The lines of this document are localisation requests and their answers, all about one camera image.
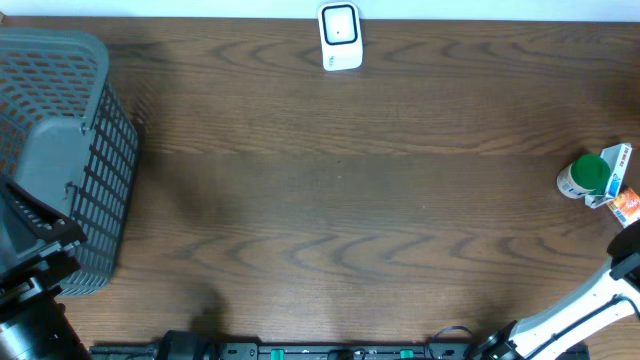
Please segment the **green lid jar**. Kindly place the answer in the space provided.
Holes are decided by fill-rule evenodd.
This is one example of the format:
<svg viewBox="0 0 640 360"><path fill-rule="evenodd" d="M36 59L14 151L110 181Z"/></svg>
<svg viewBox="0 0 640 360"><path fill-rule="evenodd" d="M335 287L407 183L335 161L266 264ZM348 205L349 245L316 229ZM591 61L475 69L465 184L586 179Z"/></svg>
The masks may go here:
<svg viewBox="0 0 640 360"><path fill-rule="evenodd" d="M556 185L564 196L580 199L602 190L610 175L611 169L604 159L595 154L586 154L559 172Z"/></svg>

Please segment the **orange snack packet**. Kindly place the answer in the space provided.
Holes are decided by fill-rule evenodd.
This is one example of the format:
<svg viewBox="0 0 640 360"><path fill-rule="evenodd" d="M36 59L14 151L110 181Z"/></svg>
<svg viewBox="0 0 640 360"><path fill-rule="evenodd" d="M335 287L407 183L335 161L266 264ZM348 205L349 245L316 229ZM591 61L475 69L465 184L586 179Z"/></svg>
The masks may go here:
<svg viewBox="0 0 640 360"><path fill-rule="evenodd" d="M624 228L639 220L640 198L631 187L622 190L607 207Z"/></svg>

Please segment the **white green medicine box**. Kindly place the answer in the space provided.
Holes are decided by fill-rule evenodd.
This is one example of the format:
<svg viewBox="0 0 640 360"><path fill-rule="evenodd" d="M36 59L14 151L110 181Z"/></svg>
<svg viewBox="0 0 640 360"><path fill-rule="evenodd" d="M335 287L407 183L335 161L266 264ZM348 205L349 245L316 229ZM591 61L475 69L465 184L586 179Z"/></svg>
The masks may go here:
<svg viewBox="0 0 640 360"><path fill-rule="evenodd" d="M587 207L598 208L618 196L632 152L633 148L630 143L620 143L601 151L600 157L609 165L611 175L603 191L585 197L584 203Z"/></svg>

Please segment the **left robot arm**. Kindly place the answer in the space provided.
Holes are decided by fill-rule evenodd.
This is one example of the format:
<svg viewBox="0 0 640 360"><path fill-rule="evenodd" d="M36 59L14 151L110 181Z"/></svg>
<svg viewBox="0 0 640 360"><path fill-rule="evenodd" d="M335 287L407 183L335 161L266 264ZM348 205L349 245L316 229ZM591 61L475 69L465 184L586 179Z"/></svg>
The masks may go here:
<svg viewBox="0 0 640 360"><path fill-rule="evenodd" d="M90 357L56 301L60 282L80 269L71 250L87 241L81 226L1 177L1 357Z"/></svg>

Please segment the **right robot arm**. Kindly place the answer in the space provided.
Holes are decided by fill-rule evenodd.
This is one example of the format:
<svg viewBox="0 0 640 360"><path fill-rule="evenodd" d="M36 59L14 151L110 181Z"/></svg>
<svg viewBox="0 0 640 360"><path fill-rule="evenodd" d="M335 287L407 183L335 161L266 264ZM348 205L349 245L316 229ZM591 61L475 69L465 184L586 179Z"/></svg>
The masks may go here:
<svg viewBox="0 0 640 360"><path fill-rule="evenodd" d="M469 359L557 359L590 335L639 315L639 224L609 244L608 258L574 292L534 316L514 321L469 352Z"/></svg>

